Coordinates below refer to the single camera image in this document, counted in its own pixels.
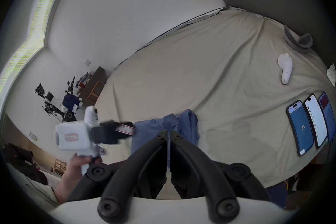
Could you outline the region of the person's left hand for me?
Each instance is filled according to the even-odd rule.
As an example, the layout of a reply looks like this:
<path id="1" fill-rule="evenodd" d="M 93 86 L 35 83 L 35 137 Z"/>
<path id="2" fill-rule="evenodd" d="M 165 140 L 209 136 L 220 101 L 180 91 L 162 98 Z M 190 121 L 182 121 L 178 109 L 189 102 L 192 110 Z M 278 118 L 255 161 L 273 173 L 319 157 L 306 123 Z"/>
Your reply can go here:
<path id="1" fill-rule="evenodd" d="M 100 157 L 95 159 L 91 155 L 77 155 L 76 153 L 72 156 L 67 164 L 61 182 L 54 189 L 54 194 L 59 204 L 65 203 L 68 200 L 69 195 L 81 180 L 82 166 L 91 164 L 93 160 L 95 164 L 102 163 Z"/>

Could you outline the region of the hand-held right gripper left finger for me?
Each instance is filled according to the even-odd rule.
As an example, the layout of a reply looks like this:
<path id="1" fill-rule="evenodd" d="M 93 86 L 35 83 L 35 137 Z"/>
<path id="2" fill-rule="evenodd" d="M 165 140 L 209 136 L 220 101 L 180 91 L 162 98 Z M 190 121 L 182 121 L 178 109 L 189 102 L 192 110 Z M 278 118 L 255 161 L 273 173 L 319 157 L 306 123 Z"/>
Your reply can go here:
<path id="1" fill-rule="evenodd" d="M 105 222 L 126 220 L 132 197 L 156 199 L 166 183 L 167 136 L 160 131 L 125 161 L 90 164 L 67 202 L 100 198 L 97 211 Z"/>

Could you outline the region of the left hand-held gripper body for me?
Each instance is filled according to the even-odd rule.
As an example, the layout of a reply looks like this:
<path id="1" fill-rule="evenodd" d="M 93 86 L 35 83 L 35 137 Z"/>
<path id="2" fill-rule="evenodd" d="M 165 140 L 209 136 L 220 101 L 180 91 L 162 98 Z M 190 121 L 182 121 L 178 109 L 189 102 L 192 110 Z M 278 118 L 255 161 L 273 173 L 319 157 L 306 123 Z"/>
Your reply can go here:
<path id="1" fill-rule="evenodd" d="M 83 121 L 63 122 L 55 127 L 56 143 L 63 151 L 74 151 L 78 156 L 91 156 L 94 163 L 107 155 L 100 144 L 111 145 L 118 142 L 115 130 L 120 123 L 106 121 L 100 123 L 94 106 L 85 110 Z"/>

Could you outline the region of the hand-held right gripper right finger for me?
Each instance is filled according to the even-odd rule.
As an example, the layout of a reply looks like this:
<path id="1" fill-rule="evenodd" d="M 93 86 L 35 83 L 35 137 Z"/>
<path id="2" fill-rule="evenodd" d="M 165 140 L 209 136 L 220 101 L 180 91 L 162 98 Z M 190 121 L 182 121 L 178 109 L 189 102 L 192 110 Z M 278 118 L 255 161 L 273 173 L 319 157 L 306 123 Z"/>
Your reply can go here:
<path id="1" fill-rule="evenodd" d="M 240 213 L 238 197 L 271 201 L 269 193 L 243 163 L 211 160 L 177 131 L 170 132 L 171 181 L 182 199 L 205 197 L 213 223 L 229 223 Z"/>

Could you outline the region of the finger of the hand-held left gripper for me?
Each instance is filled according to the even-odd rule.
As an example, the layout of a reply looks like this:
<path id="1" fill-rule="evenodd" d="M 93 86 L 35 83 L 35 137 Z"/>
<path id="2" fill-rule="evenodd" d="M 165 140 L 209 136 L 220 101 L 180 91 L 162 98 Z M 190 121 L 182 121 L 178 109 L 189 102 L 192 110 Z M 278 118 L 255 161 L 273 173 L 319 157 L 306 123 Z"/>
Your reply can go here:
<path id="1" fill-rule="evenodd" d="M 118 126 L 115 128 L 115 131 L 126 135 L 133 136 L 135 134 L 135 126 L 132 122 L 119 122 Z"/>

